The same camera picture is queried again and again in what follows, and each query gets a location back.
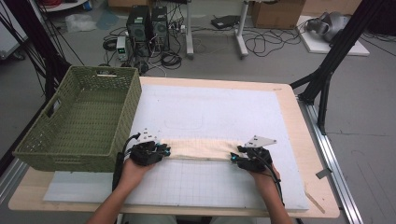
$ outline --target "computer tower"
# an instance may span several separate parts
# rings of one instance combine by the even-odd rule
[[[126,22],[129,38],[132,43],[134,55],[150,56],[150,41],[154,37],[148,6],[132,6],[128,21]]]
[[[168,17],[166,7],[155,7],[151,12],[153,34],[156,50],[169,50]]]

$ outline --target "concrete floor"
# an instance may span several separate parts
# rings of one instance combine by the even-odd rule
[[[95,20],[100,17],[100,10],[90,12]],[[66,10],[59,15],[55,14],[55,17],[62,18],[67,13],[85,12],[80,9]],[[124,24],[125,20],[119,20],[110,30]],[[251,26],[250,20],[247,20],[247,26]],[[98,65],[103,63],[105,53],[102,49],[103,37],[110,30],[64,34],[64,37],[86,65]],[[300,43],[287,45],[265,58],[250,53],[244,60],[240,60],[235,40],[230,34],[194,33],[193,37],[196,46],[199,42],[205,46],[200,48],[201,54],[196,54],[190,61],[185,58],[185,48],[182,48],[182,65],[177,70],[165,70],[168,77],[291,83],[314,72],[326,56],[308,53],[304,44]],[[396,53],[396,43],[371,41]],[[370,56],[347,56],[332,78],[326,130],[363,222],[394,223],[396,61],[394,56],[385,51],[363,40],[361,43],[370,51]],[[64,50],[67,61],[80,65],[71,50],[66,47]],[[114,64],[120,65],[113,60],[111,65]],[[0,71],[2,156],[43,104],[44,98],[33,66],[28,60],[1,62]],[[163,77],[164,73],[154,68],[147,75]],[[83,222],[90,215],[10,211],[7,202],[11,194],[12,192],[0,204],[2,223],[77,223]],[[304,218],[303,222],[347,223],[343,215],[337,219]],[[267,218],[259,218],[257,223],[269,221]]]

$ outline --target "cutting mat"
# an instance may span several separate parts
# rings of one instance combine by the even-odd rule
[[[308,209],[276,95],[270,91],[144,85],[131,134],[148,128],[159,138],[232,139],[254,134],[276,139],[268,146],[281,173],[286,209]],[[111,174],[56,172],[45,201],[100,203]],[[130,204],[262,208],[253,178],[228,161],[158,163],[128,197]]]
[[[309,16],[301,16],[300,19],[297,21],[297,26],[302,24],[305,21],[313,19],[313,17]],[[303,42],[306,46],[306,49],[310,53],[329,53],[330,47],[329,43],[324,41],[324,39],[317,35],[314,31],[313,32],[304,32],[304,27],[300,30],[300,36],[303,39]],[[355,45],[349,51],[347,55],[354,55],[354,56],[369,56],[370,52],[361,44],[361,42],[356,41]]]

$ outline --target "cardboard box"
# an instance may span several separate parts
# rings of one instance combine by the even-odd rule
[[[151,0],[107,0],[110,7],[151,6]]]
[[[305,16],[320,16],[323,12],[340,12],[353,15],[361,0],[306,0],[303,8]]]
[[[293,29],[303,10],[305,0],[281,0],[275,4],[255,3],[252,12],[257,28]]]

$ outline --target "green plastic basket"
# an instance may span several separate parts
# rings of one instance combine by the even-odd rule
[[[113,172],[141,92],[135,68],[71,66],[14,155],[41,171]]]

